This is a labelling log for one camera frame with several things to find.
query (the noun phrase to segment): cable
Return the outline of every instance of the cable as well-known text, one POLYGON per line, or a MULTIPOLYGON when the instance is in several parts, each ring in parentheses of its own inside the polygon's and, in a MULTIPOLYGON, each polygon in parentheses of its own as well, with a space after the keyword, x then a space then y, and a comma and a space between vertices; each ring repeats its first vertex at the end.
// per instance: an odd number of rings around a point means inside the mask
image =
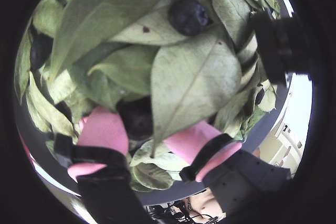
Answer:
POLYGON ((202 216, 202 215, 196 215, 196 216, 194 216, 194 217, 190 217, 190 218, 192 219, 192 218, 196 218, 196 217, 198 217, 198 216, 202 216))

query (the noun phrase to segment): person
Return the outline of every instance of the person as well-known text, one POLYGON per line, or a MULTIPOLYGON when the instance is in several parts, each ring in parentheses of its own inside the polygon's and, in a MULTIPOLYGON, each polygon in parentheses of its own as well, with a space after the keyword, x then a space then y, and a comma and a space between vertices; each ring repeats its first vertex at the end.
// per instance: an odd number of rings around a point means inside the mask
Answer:
MULTIPOLYGON (((226 213, 222 211, 210 188, 182 200, 190 217, 197 223, 207 223, 211 217, 218 217, 218 220, 226 217, 226 213)), ((174 206, 171 207, 171 211, 172 214, 181 212, 179 208, 174 206)))

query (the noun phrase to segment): dark berry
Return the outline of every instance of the dark berry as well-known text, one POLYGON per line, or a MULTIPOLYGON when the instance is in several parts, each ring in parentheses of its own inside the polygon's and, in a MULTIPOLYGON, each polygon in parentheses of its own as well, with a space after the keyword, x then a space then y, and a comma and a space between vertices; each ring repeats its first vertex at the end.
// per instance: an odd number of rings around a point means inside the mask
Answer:
POLYGON ((195 36, 209 23, 204 7, 197 0, 178 0, 169 9, 169 22, 185 36, 195 36))
POLYGON ((264 98, 264 95, 265 95, 265 91, 264 89, 261 89, 256 96, 255 105, 259 105, 261 103, 262 99, 264 98))
POLYGON ((45 34, 34 37, 30 49, 30 68, 35 71, 43 66, 52 51, 53 39, 45 34))
POLYGON ((120 102, 117 110, 130 139, 142 141, 152 136, 153 119, 150 97, 132 102, 120 102))

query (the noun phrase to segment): dark spot on leaf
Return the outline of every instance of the dark spot on leaf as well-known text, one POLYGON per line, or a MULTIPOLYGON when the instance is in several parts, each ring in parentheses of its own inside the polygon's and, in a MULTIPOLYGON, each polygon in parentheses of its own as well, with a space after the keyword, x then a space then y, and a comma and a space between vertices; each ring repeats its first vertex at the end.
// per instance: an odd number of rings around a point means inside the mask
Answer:
POLYGON ((144 26, 144 27, 142 28, 142 31, 143 31, 144 33, 149 33, 149 32, 150 32, 149 28, 146 27, 146 26, 144 26))

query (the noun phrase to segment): black strap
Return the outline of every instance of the black strap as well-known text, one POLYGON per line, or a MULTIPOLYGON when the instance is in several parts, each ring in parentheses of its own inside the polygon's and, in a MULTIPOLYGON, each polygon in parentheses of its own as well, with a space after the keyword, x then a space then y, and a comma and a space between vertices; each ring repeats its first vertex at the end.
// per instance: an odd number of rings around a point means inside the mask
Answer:
POLYGON ((127 167, 127 160, 122 153, 103 147, 73 145, 71 137, 61 134, 56 135, 54 152, 57 161, 65 168, 76 163, 127 167))
POLYGON ((228 134, 221 134, 207 142, 195 157, 193 163, 190 166, 183 168, 180 172, 180 177, 183 182, 189 183, 194 181, 196 174, 206 165, 206 163, 208 163, 220 149, 232 142, 233 140, 228 134))

